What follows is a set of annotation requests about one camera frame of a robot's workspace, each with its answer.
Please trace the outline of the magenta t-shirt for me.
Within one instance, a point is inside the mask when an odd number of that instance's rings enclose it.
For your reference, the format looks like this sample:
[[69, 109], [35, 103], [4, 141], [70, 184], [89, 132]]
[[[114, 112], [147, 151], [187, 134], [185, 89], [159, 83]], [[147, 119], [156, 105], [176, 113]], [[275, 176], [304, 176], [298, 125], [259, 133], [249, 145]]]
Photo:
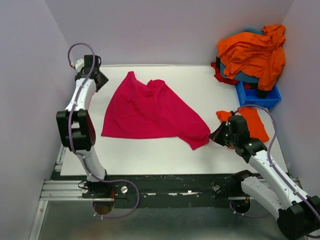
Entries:
[[101, 136], [124, 139], [178, 137], [192, 150], [209, 143], [204, 120], [161, 79], [144, 84], [130, 71], [113, 94]]

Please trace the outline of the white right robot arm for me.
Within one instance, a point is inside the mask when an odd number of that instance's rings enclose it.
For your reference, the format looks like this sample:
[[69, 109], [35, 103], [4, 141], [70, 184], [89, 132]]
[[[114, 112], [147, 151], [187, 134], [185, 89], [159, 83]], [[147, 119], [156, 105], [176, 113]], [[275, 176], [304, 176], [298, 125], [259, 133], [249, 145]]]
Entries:
[[275, 218], [287, 239], [297, 240], [320, 229], [320, 198], [310, 196], [279, 167], [265, 144], [251, 137], [243, 116], [230, 116], [209, 138], [221, 146], [232, 147], [267, 182], [265, 186], [243, 171], [230, 183], [230, 191], [236, 196], [245, 193], [259, 202]]

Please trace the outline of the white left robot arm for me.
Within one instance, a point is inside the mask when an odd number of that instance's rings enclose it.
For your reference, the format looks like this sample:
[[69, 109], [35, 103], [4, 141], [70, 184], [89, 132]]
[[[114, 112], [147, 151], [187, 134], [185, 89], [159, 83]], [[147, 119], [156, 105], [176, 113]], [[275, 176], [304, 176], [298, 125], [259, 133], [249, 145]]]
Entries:
[[109, 79], [100, 71], [101, 57], [85, 55], [75, 63], [75, 89], [65, 110], [56, 113], [61, 143], [80, 161], [86, 180], [95, 183], [93, 191], [107, 197], [111, 185], [104, 181], [107, 171], [100, 163], [96, 150], [96, 131], [89, 114], [92, 97]]

